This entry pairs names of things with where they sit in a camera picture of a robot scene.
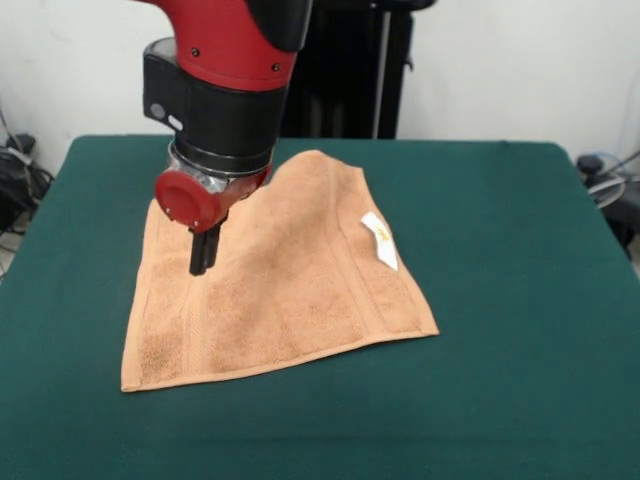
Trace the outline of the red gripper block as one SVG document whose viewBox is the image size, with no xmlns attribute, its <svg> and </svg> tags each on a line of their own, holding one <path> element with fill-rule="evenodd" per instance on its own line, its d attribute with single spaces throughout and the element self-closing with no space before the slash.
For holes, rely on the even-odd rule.
<svg viewBox="0 0 640 480">
<path fill-rule="evenodd" d="M 214 266 L 228 211 L 259 189 L 271 170 L 272 165 L 268 165 L 254 175 L 219 178 L 169 168 L 158 177 L 155 198 L 161 210 L 170 220 L 194 232 L 189 264 L 191 275 L 203 275 Z"/>
</svg>

